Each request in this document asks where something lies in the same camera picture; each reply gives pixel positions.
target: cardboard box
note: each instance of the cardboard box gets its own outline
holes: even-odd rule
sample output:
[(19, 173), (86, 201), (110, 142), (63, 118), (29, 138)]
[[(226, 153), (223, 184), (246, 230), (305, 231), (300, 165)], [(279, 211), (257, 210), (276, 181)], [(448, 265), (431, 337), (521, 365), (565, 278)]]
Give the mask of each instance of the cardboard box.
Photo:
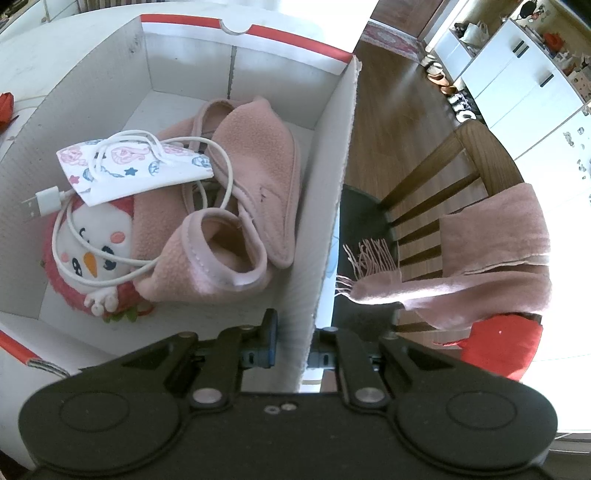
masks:
[[(229, 326), (257, 325), (273, 307), (280, 317), (277, 366), (248, 371), (244, 386), (297, 391), (327, 268), (360, 68), (350, 53), (268, 26), (235, 34), (214, 18), (145, 14), (119, 28), (45, 97), (0, 163), (0, 330), (75, 374), (184, 330), (208, 339)], [(24, 222), (18, 207), (52, 185), (69, 188), (56, 151), (124, 129), (156, 133), (208, 100), (255, 95), (271, 102), (300, 145), (294, 265), (248, 301), (159, 304), (136, 323), (106, 324), (68, 307), (40, 266), (48, 220)], [(0, 359), (0, 448), (31, 466), (18, 443), (20, 405), (57, 377)]]

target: pink fleece fabric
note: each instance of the pink fleece fabric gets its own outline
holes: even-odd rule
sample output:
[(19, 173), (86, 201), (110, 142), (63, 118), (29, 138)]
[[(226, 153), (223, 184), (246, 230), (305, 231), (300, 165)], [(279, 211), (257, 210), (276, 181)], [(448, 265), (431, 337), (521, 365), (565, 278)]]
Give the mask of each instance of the pink fleece fabric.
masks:
[[(355, 282), (341, 278), (339, 293), (363, 304), (399, 301), (438, 329), (468, 327), (501, 313), (543, 314), (551, 297), (548, 267), (529, 259), (550, 253), (550, 237), (532, 193), (530, 185), (519, 184), (443, 217), (441, 256), (449, 276), (402, 282), (399, 270), (374, 268)], [(380, 260), (366, 264), (380, 268)]]
[(166, 242), (154, 271), (135, 280), (150, 301), (228, 303), (262, 291), (271, 280), (267, 253), (243, 208), (238, 216), (207, 208), (185, 218)]
[[(174, 124), (156, 134), (159, 140), (175, 137), (211, 137), (221, 121), (241, 102), (234, 100), (211, 100), (201, 107), (197, 115)], [(189, 148), (197, 151), (198, 142), (191, 142)], [(150, 190), (135, 196), (134, 242), (132, 257), (153, 260), (160, 255), (164, 245), (183, 223), (187, 215), (184, 196), (189, 190), (182, 185), (172, 185)]]
[[(266, 99), (256, 97), (230, 112), (212, 140), (230, 158), (232, 194), (252, 216), (269, 260), (288, 268), (294, 261), (300, 197), (300, 153), (290, 130)], [(214, 148), (206, 154), (216, 180), (226, 187), (226, 162)]]

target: plastic bag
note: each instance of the plastic bag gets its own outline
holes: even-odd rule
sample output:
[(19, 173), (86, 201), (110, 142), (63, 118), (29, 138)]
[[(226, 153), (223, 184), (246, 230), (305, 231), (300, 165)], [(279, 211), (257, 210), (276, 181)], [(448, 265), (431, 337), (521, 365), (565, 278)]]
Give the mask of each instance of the plastic bag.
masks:
[(478, 22), (478, 25), (473, 23), (468, 25), (466, 33), (460, 38), (462, 42), (467, 45), (473, 45), (475, 47), (483, 47), (488, 42), (490, 35), (488, 34), (488, 27), (485, 23)]

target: red object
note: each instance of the red object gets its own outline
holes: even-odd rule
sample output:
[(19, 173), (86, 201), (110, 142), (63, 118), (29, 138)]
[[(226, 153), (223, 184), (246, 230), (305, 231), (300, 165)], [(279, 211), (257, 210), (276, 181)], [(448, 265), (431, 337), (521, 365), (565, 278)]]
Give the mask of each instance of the red object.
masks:
[(20, 363), (27, 364), (29, 360), (40, 359), (38, 355), (31, 352), (26, 346), (18, 343), (14, 338), (0, 330), (0, 348), (6, 350)]
[[(143, 23), (169, 23), (178, 25), (195, 25), (197, 27), (222, 28), (220, 20), (208, 17), (192, 17), (189, 15), (170, 15), (170, 14), (142, 14), (139, 16)], [(353, 54), (331, 47), (325, 43), (310, 38), (305, 38), (293, 33), (283, 32), (275, 28), (263, 27), (261, 25), (252, 25), (245, 33), (255, 37), (269, 38), (281, 43), (287, 43), (296, 47), (310, 50), (344, 63), (349, 63)]]
[(560, 38), (560, 35), (557, 33), (545, 33), (544, 41), (546, 42), (546, 45), (548, 45), (548, 48), (556, 53), (564, 47), (564, 40)]
[(16, 120), (16, 118), (12, 118), (13, 113), (14, 97), (10, 92), (3, 93), (0, 95), (0, 135)]
[(474, 323), (468, 338), (443, 345), (461, 347), (468, 364), (519, 381), (534, 359), (542, 330), (519, 315), (497, 315)]

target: screw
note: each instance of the screw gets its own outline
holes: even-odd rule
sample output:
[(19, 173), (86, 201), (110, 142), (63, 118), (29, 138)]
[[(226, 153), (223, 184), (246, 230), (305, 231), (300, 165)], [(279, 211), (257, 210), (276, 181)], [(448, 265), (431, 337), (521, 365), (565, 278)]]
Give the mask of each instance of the screw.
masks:
[(355, 398), (363, 403), (377, 403), (385, 398), (384, 392), (379, 388), (364, 387), (355, 392)]
[(297, 410), (297, 405), (292, 402), (285, 402), (281, 405), (281, 409), (285, 411), (294, 411)]
[(263, 411), (269, 415), (279, 415), (281, 413), (281, 409), (275, 405), (267, 405)]
[(197, 403), (211, 404), (222, 399), (222, 392), (215, 388), (199, 388), (193, 392), (193, 400)]

